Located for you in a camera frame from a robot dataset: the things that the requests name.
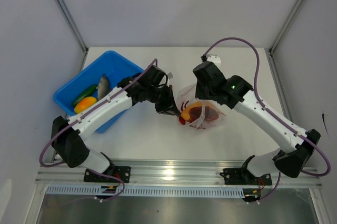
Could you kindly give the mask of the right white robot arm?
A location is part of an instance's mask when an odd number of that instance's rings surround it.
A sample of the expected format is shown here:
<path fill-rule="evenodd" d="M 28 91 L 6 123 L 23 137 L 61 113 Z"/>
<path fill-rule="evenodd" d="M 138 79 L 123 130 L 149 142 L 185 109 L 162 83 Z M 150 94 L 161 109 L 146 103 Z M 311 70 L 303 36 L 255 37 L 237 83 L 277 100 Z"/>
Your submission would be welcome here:
<path fill-rule="evenodd" d="M 213 62 L 199 64 L 193 74 L 197 79 L 196 98 L 215 101 L 244 115 L 278 145 L 275 151 L 246 160 L 240 171 L 245 183 L 252 184 L 260 176 L 274 172 L 298 177 L 320 139 L 316 130 L 306 131 L 283 116 L 275 119 L 277 113 L 262 107 L 251 84 L 237 75 L 225 78 Z"/>

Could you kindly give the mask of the red toy chili pepper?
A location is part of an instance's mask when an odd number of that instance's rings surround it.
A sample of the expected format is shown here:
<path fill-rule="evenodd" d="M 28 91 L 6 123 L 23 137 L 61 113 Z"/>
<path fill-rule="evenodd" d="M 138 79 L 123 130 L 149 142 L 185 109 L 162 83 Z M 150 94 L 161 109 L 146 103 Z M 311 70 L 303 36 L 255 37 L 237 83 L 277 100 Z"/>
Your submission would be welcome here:
<path fill-rule="evenodd" d="M 179 122 L 180 122 L 181 125 L 185 125 L 186 124 L 186 121 L 182 117 L 179 117 Z"/>

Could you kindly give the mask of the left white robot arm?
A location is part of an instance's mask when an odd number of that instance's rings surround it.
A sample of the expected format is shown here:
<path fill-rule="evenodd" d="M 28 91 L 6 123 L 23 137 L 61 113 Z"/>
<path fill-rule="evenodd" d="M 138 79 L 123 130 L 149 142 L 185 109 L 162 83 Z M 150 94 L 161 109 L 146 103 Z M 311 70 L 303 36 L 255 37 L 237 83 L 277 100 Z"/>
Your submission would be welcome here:
<path fill-rule="evenodd" d="M 167 74 L 155 65 L 142 73 L 122 79 L 105 97 L 83 112 L 52 124 L 51 146 L 70 168 L 83 166 L 95 171 L 103 182 L 114 177 L 114 168 L 107 155 L 86 146 L 85 141 L 113 117 L 143 101 L 155 105 L 159 114 L 180 116 Z"/>

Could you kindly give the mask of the toy steak slice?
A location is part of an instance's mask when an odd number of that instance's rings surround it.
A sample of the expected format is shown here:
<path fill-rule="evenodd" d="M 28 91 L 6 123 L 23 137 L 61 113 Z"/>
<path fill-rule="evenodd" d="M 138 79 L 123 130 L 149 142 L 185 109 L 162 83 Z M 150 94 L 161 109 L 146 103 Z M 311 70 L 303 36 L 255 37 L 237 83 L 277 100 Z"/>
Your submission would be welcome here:
<path fill-rule="evenodd" d="M 197 101 L 191 104 L 181 112 L 181 117 L 184 118 L 185 121 L 192 123 L 201 118 L 202 113 L 206 121 L 215 121 L 219 118 L 216 107 L 208 101 Z"/>

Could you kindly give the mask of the clear pink-dotted zip bag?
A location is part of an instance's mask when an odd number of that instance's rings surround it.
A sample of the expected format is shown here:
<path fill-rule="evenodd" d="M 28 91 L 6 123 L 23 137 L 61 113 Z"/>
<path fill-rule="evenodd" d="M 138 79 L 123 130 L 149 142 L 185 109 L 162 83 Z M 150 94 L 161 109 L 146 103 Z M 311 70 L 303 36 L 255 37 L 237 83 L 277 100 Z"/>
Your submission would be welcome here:
<path fill-rule="evenodd" d="M 195 97 L 196 84 L 191 84 L 179 91 L 177 107 L 181 113 L 179 123 L 196 130 L 205 130 L 222 125 L 226 114 L 215 102 Z"/>

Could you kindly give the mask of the red toy lobster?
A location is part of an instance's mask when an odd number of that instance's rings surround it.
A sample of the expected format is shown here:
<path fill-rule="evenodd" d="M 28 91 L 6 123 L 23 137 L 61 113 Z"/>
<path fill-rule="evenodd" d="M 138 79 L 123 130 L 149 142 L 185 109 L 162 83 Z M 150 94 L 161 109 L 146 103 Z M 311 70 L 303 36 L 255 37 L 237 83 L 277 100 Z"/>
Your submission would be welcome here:
<path fill-rule="evenodd" d="M 226 114 L 207 100 L 186 101 L 181 105 L 179 122 L 183 126 L 205 130 L 220 125 L 225 119 Z"/>

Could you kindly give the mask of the grey toy fish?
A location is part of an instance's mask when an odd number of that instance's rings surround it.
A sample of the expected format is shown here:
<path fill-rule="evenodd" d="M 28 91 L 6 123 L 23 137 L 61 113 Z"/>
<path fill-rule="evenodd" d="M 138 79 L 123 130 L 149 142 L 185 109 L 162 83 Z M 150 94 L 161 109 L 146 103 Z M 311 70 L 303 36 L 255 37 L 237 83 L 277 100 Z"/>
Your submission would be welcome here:
<path fill-rule="evenodd" d="M 96 89 L 97 89 L 97 100 L 101 100 L 111 91 L 110 81 L 105 74 L 101 76 L 99 84 Z"/>

